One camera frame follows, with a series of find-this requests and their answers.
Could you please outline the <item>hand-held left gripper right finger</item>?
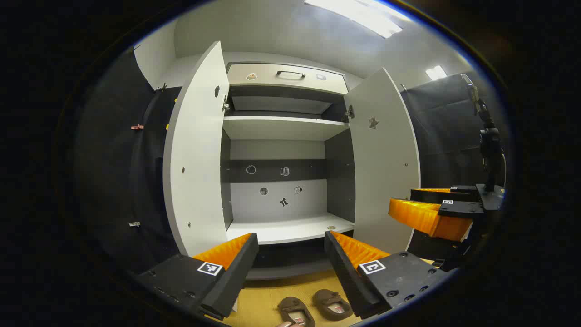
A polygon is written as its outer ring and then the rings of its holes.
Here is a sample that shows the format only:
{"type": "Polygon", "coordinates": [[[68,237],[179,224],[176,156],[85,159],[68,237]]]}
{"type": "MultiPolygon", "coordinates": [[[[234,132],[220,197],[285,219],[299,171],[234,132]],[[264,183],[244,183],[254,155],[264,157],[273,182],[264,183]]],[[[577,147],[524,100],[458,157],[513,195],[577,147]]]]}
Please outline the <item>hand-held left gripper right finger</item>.
{"type": "Polygon", "coordinates": [[[366,319],[420,299],[448,279],[448,272],[408,251],[387,254],[334,231],[324,248],[355,316],[366,319]]]}

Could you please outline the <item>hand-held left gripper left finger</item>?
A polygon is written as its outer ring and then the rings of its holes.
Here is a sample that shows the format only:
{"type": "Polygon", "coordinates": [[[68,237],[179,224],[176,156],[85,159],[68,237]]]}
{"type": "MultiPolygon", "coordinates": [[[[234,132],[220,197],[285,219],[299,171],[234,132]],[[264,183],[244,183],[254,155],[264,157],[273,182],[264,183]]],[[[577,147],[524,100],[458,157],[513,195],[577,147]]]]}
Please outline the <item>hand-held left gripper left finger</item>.
{"type": "Polygon", "coordinates": [[[194,257],[174,255],[135,276],[170,306],[191,316],[230,316],[259,252],[256,233],[247,233],[194,257]]]}

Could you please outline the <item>brown fuzzy shoe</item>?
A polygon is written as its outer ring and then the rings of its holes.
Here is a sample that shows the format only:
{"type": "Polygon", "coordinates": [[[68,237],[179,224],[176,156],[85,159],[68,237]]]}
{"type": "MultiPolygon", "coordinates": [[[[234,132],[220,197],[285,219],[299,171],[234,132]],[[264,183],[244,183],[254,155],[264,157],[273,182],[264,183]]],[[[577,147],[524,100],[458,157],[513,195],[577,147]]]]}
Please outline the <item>brown fuzzy shoe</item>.
{"type": "Polygon", "coordinates": [[[314,294],[313,303],[319,313],[330,321],[341,321],[354,315],[351,305],[338,292],[326,288],[314,294]]]}
{"type": "Polygon", "coordinates": [[[277,310],[283,322],[299,327],[316,327],[313,315],[305,303],[296,297],[283,298],[277,305],[277,310]]]}

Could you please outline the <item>white cabinet door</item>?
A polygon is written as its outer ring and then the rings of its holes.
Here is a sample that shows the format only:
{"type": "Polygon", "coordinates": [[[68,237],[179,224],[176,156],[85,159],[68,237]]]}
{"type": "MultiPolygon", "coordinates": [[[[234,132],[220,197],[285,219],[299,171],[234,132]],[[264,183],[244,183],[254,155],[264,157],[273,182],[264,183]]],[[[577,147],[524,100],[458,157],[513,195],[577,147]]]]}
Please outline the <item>white cabinet door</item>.
{"type": "Polygon", "coordinates": [[[407,250],[413,229],[389,215],[392,198],[421,185],[419,149],[409,112],[394,79],[378,69],[344,97],[355,172],[354,238],[393,254],[407,250]]]}
{"type": "Polygon", "coordinates": [[[216,41],[187,76],[170,117],[162,190],[173,238],[189,257],[226,241],[220,164],[229,89],[222,46],[216,41]]]}

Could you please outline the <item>white shoe cabinet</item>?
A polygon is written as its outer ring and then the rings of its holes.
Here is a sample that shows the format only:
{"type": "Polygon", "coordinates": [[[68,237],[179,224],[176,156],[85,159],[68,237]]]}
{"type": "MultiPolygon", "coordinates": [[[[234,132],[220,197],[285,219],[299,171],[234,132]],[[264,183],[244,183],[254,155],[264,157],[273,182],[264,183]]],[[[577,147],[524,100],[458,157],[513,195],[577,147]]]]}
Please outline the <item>white shoe cabinet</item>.
{"type": "MultiPolygon", "coordinates": [[[[350,124],[345,95],[280,86],[232,86],[224,118],[279,116],[350,124]]],[[[226,230],[234,221],[285,221],[331,213],[355,223],[355,172],[350,128],[322,142],[232,140],[222,128],[221,191],[226,230]]],[[[322,254],[322,238],[260,245],[284,265],[303,271],[322,254]]]]}

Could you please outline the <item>white cabinet shelf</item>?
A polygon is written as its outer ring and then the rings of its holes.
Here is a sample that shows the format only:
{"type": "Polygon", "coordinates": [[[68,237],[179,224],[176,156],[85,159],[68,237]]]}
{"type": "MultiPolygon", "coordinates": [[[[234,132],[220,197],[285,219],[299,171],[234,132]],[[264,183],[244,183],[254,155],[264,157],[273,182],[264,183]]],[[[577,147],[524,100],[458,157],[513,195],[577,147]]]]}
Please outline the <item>white cabinet shelf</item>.
{"type": "Polygon", "coordinates": [[[232,140],[326,141],[350,128],[350,124],[323,119],[279,116],[231,116],[223,128],[232,140]]]}
{"type": "Polygon", "coordinates": [[[331,213],[322,213],[285,221],[234,221],[226,230],[226,237],[232,240],[245,234],[255,233],[259,245],[272,245],[322,238],[327,231],[344,233],[352,231],[354,227],[353,222],[331,213]]]}

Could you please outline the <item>white cabinet drawer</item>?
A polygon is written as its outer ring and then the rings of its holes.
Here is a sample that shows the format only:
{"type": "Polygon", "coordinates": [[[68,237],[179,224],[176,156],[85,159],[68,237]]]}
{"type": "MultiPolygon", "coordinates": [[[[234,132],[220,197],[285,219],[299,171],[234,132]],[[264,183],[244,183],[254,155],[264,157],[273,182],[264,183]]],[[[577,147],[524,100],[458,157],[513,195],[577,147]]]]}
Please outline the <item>white cabinet drawer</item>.
{"type": "Polygon", "coordinates": [[[349,91],[344,74],[298,64],[236,62],[226,67],[226,73],[232,86],[280,86],[340,95],[349,91]],[[306,77],[304,80],[277,79],[275,74],[279,70],[305,73],[306,77]]]}

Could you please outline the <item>large ceiling light panel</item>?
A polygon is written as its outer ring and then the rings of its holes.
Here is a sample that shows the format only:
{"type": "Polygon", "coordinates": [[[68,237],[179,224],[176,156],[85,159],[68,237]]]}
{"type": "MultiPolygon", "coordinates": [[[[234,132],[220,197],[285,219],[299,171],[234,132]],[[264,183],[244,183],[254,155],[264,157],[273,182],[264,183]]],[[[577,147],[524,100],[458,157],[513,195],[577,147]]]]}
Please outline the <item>large ceiling light panel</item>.
{"type": "Polygon", "coordinates": [[[304,0],[304,3],[345,17],[384,39],[403,31],[394,19],[411,22],[409,17],[379,0],[304,0]]]}

